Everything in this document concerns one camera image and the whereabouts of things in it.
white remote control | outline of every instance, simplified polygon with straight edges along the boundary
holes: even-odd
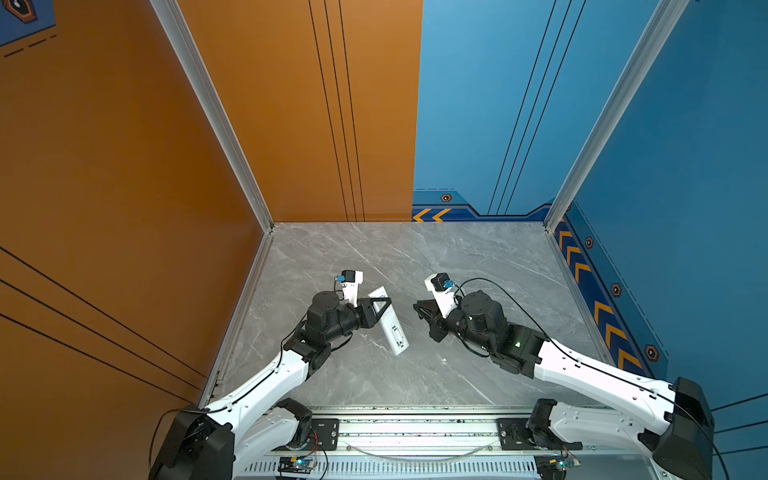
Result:
[[[384,296],[389,295],[386,294],[386,290],[384,290],[383,286],[368,294],[368,298],[382,298]],[[381,303],[373,303],[374,312],[379,313],[381,309]],[[390,305],[384,312],[381,320],[379,320],[379,324],[384,329],[384,335],[386,335],[386,339],[389,341],[389,347],[395,355],[399,355],[403,350],[408,348],[408,339],[406,339],[405,332],[402,331],[400,321],[397,319],[397,313],[395,313],[395,307],[393,305]]]

black mounting plate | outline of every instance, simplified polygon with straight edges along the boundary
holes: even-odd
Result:
[[[527,421],[528,419],[496,419],[498,440],[502,443],[502,450],[537,450],[528,441],[531,438],[531,431],[525,428]]]
[[[302,450],[313,450],[315,448],[315,435],[320,447],[326,452],[336,450],[339,441],[339,419],[312,419],[312,429],[306,446]],[[288,451],[285,446],[277,447],[274,452]]]

red wire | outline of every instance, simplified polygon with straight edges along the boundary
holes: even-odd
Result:
[[[317,444],[319,443],[319,441],[317,440],[317,432],[314,432],[314,435],[315,435],[315,448],[312,449],[312,451],[310,452],[310,455],[312,455],[313,452],[314,452],[314,454],[315,454],[315,463],[317,463]]]

metal corner post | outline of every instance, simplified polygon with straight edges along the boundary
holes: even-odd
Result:
[[[554,231],[568,205],[576,197],[578,189],[584,183],[589,170],[603,151],[608,138],[619,123],[624,111],[627,110],[632,97],[645,79],[645,75],[659,55],[659,51],[670,36],[688,2],[689,0],[659,1],[544,220],[544,226],[549,233]]]
[[[265,235],[274,222],[176,0],[150,0]]]

black line stripe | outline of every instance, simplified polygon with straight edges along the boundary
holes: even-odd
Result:
[[[554,6],[558,3],[558,0],[554,0],[552,3],[552,10],[549,11],[549,18],[547,19],[547,26],[544,28],[544,34],[541,36],[541,43],[538,44],[538,51],[536,52],[536,60],[533,62],[533,68],[531,68],[531,76],[528,77],[528,85],[525,86],[525,93],[523,94],[523,101],[520,103],[520,110],[518,110],[518,117],[515,120],[515,127],[512,128],[512,135],[509,136],[509,144],[507,145],[507,153],[504,154],[504,161],[502,161],[502,168],[498,171],[498,179],[496,179],[496,186],[493,189],[493,195],[491,196],[491,203],[488,205],[488,215],[491,214],[491,208],[493,207],[493,200],[496,198],[496,190],[498,189],[499,182],[502,181],[502,175],[504,173],[504,166],[507,164],[507,156],[509,155],[509,148],[512,146],[512,139],[515,138],[515,131],[518,129],[518,122],[523,112],[523,106],[525,105],[525,99],[528,96],[528,89],[531,87],[531,81],[533,80],[533,74],[536,71],[536,64],[538,63],[538,56],[541,54],[541,47],[544,46],[544,39],[547,38],[547,30],[549,30],[549,22],[552,21],[552,14],[554,13]]]
[[[531,108],[531,114],[528,116],[528,122],[525,124],[525,130],[523,130],[523,135],[520,137],[520,144],[518,145],[518,152],[515,154],[515,161],[512,162],[512,168],[509,171],[509,176],[507,177],[507,183],[504,185],[504,191],[502,192],[502,198],[498,202],[498,208],[496,208],[496,214],[498,215],[499,211],[502,209],[502,202],[504,201],[504,196],[507,193],[507,187],[509,187],[509,181],[512,179],[512,174],[515,172],[515,164],[518,163],[518,156],[520,155],[520,150],[522,149],[523,142],[525,141],[525,134],[528,133],[528,126],[531,124],[531,119],[533,118],[533,112],[536,110],[536,104],[538,103],[538,96],[541,94],[541,89],[544,87],[544,82],[547,79],[547,72],[549,71],[549,65],[552,63],[552,57],[554,57],[554,51],[558,49],[558,42],[560,41],[560,34],[563,32],[563,26],[565,25],[565,19],[568,18],[568,12],[571,10],[571,3],[573,3],[573,0],[568,0],[568,8],[565,9],[565,15],[563,15],[563,22],[560,24],[560,30],[558,30],[558,36],[554,40],[554,45],[552,46],[552,53],[549,54],[549,61],[547,61],[547,67],[544,69],[544,75],[541,76],[541,83],[538,86],[538,91],[536,92],[536,99],[533,101],[533,107]]]
[[[333,63],[333,79],[336,81],[336,99],[339,101],[339,118],[341,119],[341,135],[344,139],[344,154],[346,155],[346,173],[349,175],[349,192],[352,194],[352,210],[357,221],[357,205],[355,204],[355,189],[352,186],[352,168],[349,166],[349,149],[346,147],[346,130],[344,129],[344,112],[341,109],[341,94],[339,93],[339,75],[336,74],[336,56],[333,54],[333,40],[331,39],[331,22],[328,19],[328,4],[323,0],[326,9],[326,25],[328,25],[328,42],[331,45],[331,62]]]
[[[737,427],[731,427],[731,428],[729,428],[729,429],[718,430],[718,431],[717,431],[717,432],[715,432],[715,433],[725,433],[725,432],[732,432],[733,430],[741,430],[741,429],[746,429],[746,428],[749,428],[749,427],[754,427],[755,425],[762,425],[763,423],[768,423],[768,420],[763,420],[763,421],[761,421],[761,422],[747,423],[746,425],[739,425],[739,426],[737,426]]]
[[[333,122],[331,121],[331,107],[328,104],[328,91],[326,90],[326,78],[323,75],[323,61],[320,60],[320,45],[317,42],[317,29],[315,28],[315,17],[312,15],[312,0],[306,0],[310,6],[310,18],[312,19],[312,30],[315,32],[315,47],[317,47],[317,63],[320,65],[320,78],[323,80],[323,93],[326,96],[326,109],[328,110],[328,124],[331,127],[331,140],[333,141],[333,154],[336,155],[336,169],[339,171],[339,187],[341,187],[341,200],[344,202],[344,214],[346,221],[349,221],[349,212],[346,210],[346,196],[344,195],[344,183],[341,180],[341,166],[339,165],[339,152],[336,150],[336,136],[333,134]]]
[[[525,168],[525,162],[528,160],[528,154],[531,153],[531,147],[533,146],[533,141],[536,140],[536,134],[538,133],[538,126],[541,125],[541,119],[544,118],[544,112],[547,111],[547,105],[549,105],[549,98],[552,96],[552,91],[554,90],[554,84],[558,82],[558,76],[560,75],[560,69],[563,67],[563,62],[565,61],[565,55],[568,54],[568,48],[571,47],[571,40],[573,40],[574,38],[574,33],[576,33],[576,27],[578,27],[578,21],[581,20],[581,13],[584,11],[584,6],[586,4],[587,4],[587,0],[584,0],[584,3],[581,4],[581,10],[578,13],[578,17],[576,18],[574,29],[571,32],[571,37],[568,39],[568,44],[565,45],[565,52],[563,53],[563,58],[560,59],[558,72],[554,75],[552,86],[549,89],[549,93],[547,94],[547,101],[544,103],[544,108],[541,109],[541,116],[538,118],[538,123],[536,124],[536,130],[533,132],[531,143],[528,145],[528,150],[525,152],[525,157],[523,158],[523,165],[520,166],[520,171],[518,172],[518,179],[515,180],[515,186],[512,188],[512,193],[509,195],[509,200],[507,201],[507,207],[504,209],[505,214],[509,209],[509,204],[512,202],[512,197],[515,195],[515,190],[517,190],[518,188],[518,182],[520,181],[520,176],[523,174],[523,168]]]
[[[91,302],[88,302],[88,301],[87,301],[86,299],[84,299],[83,297],[79,296],[78,294],[76,294],[75,292],[73,292],[72,290],[70,290],[69,288],[67,288],[66,286],[64,286],[64,285],[61,285],[61,284],[60,284],[59,282],[57,282],[56,280],[53,280],[51,277],[49,277],[49,276],[48,276],[48,275],[46,275],[45,273],[41,272],[40,270],[38,270],[38,269],[34,268],[32,265],[30,265],[29,263],[25,262],[25,261],[24,261],[24,260],[22,260],[21,258],[17,257],[17,256],[16,256],[16,255],[14,255],[13,253],[9,252],[9,251],[8,251],[8,250],[6,250],[5,248],[3,248],[3,247],[0,247],[0,250],[2,250],[4,253],[7,253],[8,255],[10,255],[10,256],[11,256],[11,257],[13,257],[14,259],[16,259],[16,260],[17,260],[19,263],[22,263],[22,264],[24,264],[24,265],[25,265],[27,268],[29,268],[29,269],[31,269],[31,270],[34,270],[34,271],[35,271],[35,273],[37,273],[38,275],[42,276],[43,278],[45,278],[45,279],[46,279],[46,280],[48,280],[49,282],[53,283],[54,285],[58,286],[59,288],[63,289],[65,292],[69,293],[69,294],[70,294],[70,295],[72,295],[74,298],[76,298],[76,299],[80,300],[82,303],[85,303],[86,305],[88,305],[88,306],[89,306],[89,307],[91,307],[92,309],[96,310],[96,311],[97,311],[97,312],[99,312],[100,314],[102,314],[102,315],[106,316],[108,319],[112,320],[113,322],[115,322],[115,323],[116,323],[116,324],[118,324],[119,326],[122,326],[122,327],[123,327],[123,328],[125,328],[127,331],[129,331],[129,332],[133,333],[135,336],[137,336],[137,337],[139,337],[140,339],[142,339],[143,341],[145,341],[145,342],[149,343],[150,345],[152,345],[152,346],[153,346],[153,347],[155,347],[156,349],[160,350],[162,353],[165,353],[165,354],[166,354],[166,355],[168,355],[170,358],[172,358],[172,359],[176,360],[177,362],[179,362],[180,364],[182,364],[182,365],[186,366],[188,369],[192,370],[193,372],[197,373],[198,375],[201,375],[201,376],[203,376],[203,378],[207,378],[207,377],[206,377],[206,376],[205,376],[203,373],[200,373],[200,372],[198,372],[198,371],[197,371],[195,368],[193,368],[192,366],[190,366],[190,365],[186,364],[185,362],[182,362],[182,361],[181,361],[180,359],[178,359],[176,356],[172,355],[171,353],[169,353],[169,352],[168,352],[168,351],[166,351],[165,349],[161,348],[161,347],[160,347],[159,345],[157,345],[156,343],[153,343],[153,342],[151,342],[149,339],[147,339],[146,337],[142,336],[142,335],[141,335],[139,332],[137,332],[137,331],[133,330],[133,329],[132,329],[132,328],[130,328],[129,326],[125,325],[124,323],[122,323],[122,322],[119,322],[119,321],[118,321],[117,319],[115,319],[115,318],[114,318],[112,315],[109,315],[108,313],[106,313],[106,312],[105,312],[105,311],[103,311],[102,309],[100,309],[100,308],[98,308],[97,306],[95,306],[93,303],[91,303]]]
[[[22,51],[22,50],[24,50],[24,49],[23,49],[23,48],[20,48],[20,49],[18,49],[18,50],[14,50],[14,51],[12,51],[12,52],[11,52],[11,53],[9,53],[9,54],[3,55],[2,57],[3,57],[3,58],[7,58],[7,57],[10,57],[11,55],[13,55],[13,54],[17,54],[17,53],[19,53],[19,52],[20,52],[20,51]]]
[[[738,402],[729,403],[728,405],[719,406],[716,409],[712,409],[711,412],[715,412],[717,410],[727,409],[728,407],[741,405],[742,403],[752,402],[753,400],[762,399],[763,397],[767,397],[768,393],[764,393],[762,395],[756,395],[754,397],[750,397],[748,399],[739,400]]]
[[[37,30],[37,31],[30,31],[28,34],[24,35],[23,37],[14,38],[13,40],[9,40],[9,41],[7,41],[6,43],[4,43],[4,44],[0,45],[0,47],[5,47],[6,45],[10,45],[10,44],[11,44],[11,43],[13,43],[14,41],[19,41],[19,40],[22,40],[23,38],[31,37],[31,36],[33,36],[33,35],[35,35],[35,34],[38,34],[38,33],[40,33],[41,31],[46,31],[46,30],[48,30],[48,29],[50,29],[50,28],[53,28],[53,27],[55,27],[55,26],[56,26],[56,24],[53,24],[53,25],[51,25],[50,27],[45,27],[45,28],[43,28],[43,29],[41,29],[41,30]]]
[[[59,310],[55,309],[54,307],[52,307],[52,306],[48,305],[46,302],[43,302],[42,300],[40,300],[40,299],[37,299],[37,298],[33,297],[32,295],[30,295],[29,293],[26,293],[24,290],[22,290],[22,289],[18,288],[17,286],[11,285],[10,283],[8,283],[8,282],[6,282],[5,280],[3,280],[2,278],[0,278],[0,283],[3,283],[4,285],[11,287],[13,290],[16,290],[16,291],[17,291],[17,292],[19,292],[21,295],[23,295],[23,296],[26,296],[26,297],[27,297],[27,298],[29,298],[30,300],[34,300],[35,302],[37,302],[37,303],[39,303],[40,305],[44,306],[45,308],[47,308],[47,309],[51,310],[52,312],[56,312],[56,313],[58,313],[59,315],[63,316],[65,319],[69,320],[70,322],[76,323],[77,325],[79,325],[79,326],[83,327],[83,328],[84,328],[84,329],[86,329],[87,331],[89,331],[89,332],[91,332],[91,333],[94,333],[94,334],[96,334],[96,335],[100,336],[101,338],[103,338],[103,339],[107,340],[107,341],[108,341],[109,343],[111,343],[112,345],[115,345],[115,346],[117,346],[117,347],[119,347],[119,348],[121,348],[121,349],[125,350],[126,352],[130,353],[131,355],[133,355],[133,356],[135,356],[135,357],[137,357],[137,358],[139,358],[139,359],[142,359],[142,360],[144,360],[146,363],[149,363],[150,365],[152,365],[152,366],[155,366],[155,367],[157,367],[158,369],[160,369],[160,370],[162,370],[162,371],[166,372],[168,375],[170,375],[170,376],[173,376],[173,377],[175,377],[175,378],[177,378],[177,379],[181,380],[182,382],[186,383],[187,385],[189,385],[189,386],[191,386],[191,387],[194,387],[195,389],[198,389],[198,390],[200,390],[201,392],[203,391],[203,390],[202,390],[201,388],[199,388],[198,386],[196,386],[196,385],[193,385],[193,384],[189,383],[187,380],[185,380],[185,379],[182,379],[182,378],[181,378],[181,377],[179,377],[178,375],[175,375],[175,374],[173,374],[173,373],[169,372],[168,370],[164,369],[163,367],[159,366],[158,364],[156,364],[156,363],[154,363],[154,362],[151,362],[150,360],[147,360],[147,359],[145,359],[143,356],[139,355],[138,353],[134,352],[133,350],[130,350],[130,349],[128,349],[128,348],[126,348],[126,347],[122,346],[120,343],[117,343],[117,342],[115,342],[114,340],[112,340],[112,339],[110,339],[110,338],[106,337],[105,335],[102,335],[101,333],[97,332],[96,330],[92,329],[91,327],[89,327],[89,326],[86,326],[86,325],[84,325],[83,323],[80,323],[80,322],[78,322],[76,319],[74,319],[74,318],[70,317],[69,315],[67,315],[67,314],[65,314],[65,313],[63,313],[63,312],[61,312],[61,311],[59,311]]]
[[[143,382],[143,383],[146,383],[147,385],[149,385],[149,386],[153,386],[154,388],[156,388],[156,389],[158,389],[158,390],[162,390],[163,392],[166,392],[167,394],[169,394],[169,395],[172,395],[172,396],[176,397],[176,398],[177,398],[177,399],[179,399],[179,400],[184,400],[185,402],[188,402],[188,403],[193,403],[193,402],[190,402],[189,400],[185,399],[184,397],[180,397],[180,396],[176,395],[175,393],[173,393],[173,392],[170,392],[170,391],[168,391],[168,390],[164,389],[164,388],[163,388],[163,387],[161,387],[161,386],[157,386],[157,385],[155,385],[155,384],[154,384],[154,383],[152,383],[152,382],[148,382],[147,380],[144,380],[144,379],[142,379],[142,378],[139,378],[139,377],[137,377],[136,375],[134,375],[133,373],[129,373],[129,372],[126,372],[125,370],[123,370],[123,369],[121,369],[121,368],[118,368],[118,367],[116,367],[116,366],[112,365],[111,363],[107,363],[107,362],[105,362],[105,361],[104,361],[104,360],[102,360],[102,359],[96,358],[95,356],[91,355],[90,353],[86,353],[86,352],[83,352],[82,350],[80,350],[80,349],[78,349],[78,348],[75,348],[75,347],[73,347],[72,345],[69,345],[68,343],[64,343],[64,342],[62,342],[62,341],[61,341],[61,340],[59,340],[59,339],[55,339],[54,337],[52,337],[52,336],[50,336],[50,335],[47,335],[47,334],[45,334],[45,333],[41,332],[40,330],[34,329],[34,328],[30,327],[29,325],[25,325],[24,323],[21,323],[21,322],[19,322],[19,321],[18,321],[18,320],[16,320],[16,319],[12,319],[10,316],[7,316],[7,315],[5,315],[4,313],[0,313],[0,316],[1,316],[1,317],[3,317],[4,319],[6,319],[6,320],[10,321],[10,322],[13,322],[13,323],[15,323],[16,325],[19,325],[19,326],[23,326],[23,327],[24,327],[24,328],[26,328],[27,330],[30,330],[30,331],[32,331],[32,332],[35,332],[35,333],[37,333],[37,334],[38,334],[38,335],[40,335],[40,336],[44,336],[45,338],[47,338],[47,339],[49,339],[49,340],[53,340],[54,342],[58,343],[59,345],[63,345],[63,346],[65,346],[65,347],[67,347],[68,349],[73,349],[75,352],[77,352],[77,353],[81,353],[81,354],[83,354],[83,355],[87,356],[89,359],[93,359],[93,360],[96,360],[97,362],[99,362],[99,363],[102,363],[102,364],[104,364],[104,365],[106,365],[106,366],[108,366],[108,367],[111,367],[111,368],[113,368],[113,369],[117,370],[118,372],[123,372],[125,375],[128,375],[128,376],[130,376],[130,377],[133,377],[133,378],[135,378],[136,380],[138,380],[139,382]]]
[[[352,82],[349,81],[349,59],[346,57],[346,37],[344,35],[344,17],[341,12],[341,0],[339,0],[339,19],[341,20],[341,39],[344,44],[344,62],[346,63],[346,86],[349,88],[349,111],[352,112],[352,135],[355,138],[355,159],[357,160],[357,183],[360,186],[360,207],[362,208],[362,221],[366,221],[366,203],[362,195],[362,178],[360,177],[360,155],[357,150],[357,129],[355,128],[355,109],[352,106]]]
[[[740,452],[752,452],[753,450],[763,450],[768,449],[768,445],[763,445],[761,447],[752,447],[750,449],[739,449],[739,450],[731,450],[730,452],[722,452],[721,455],[728,455],[729,453],[740,453]]]

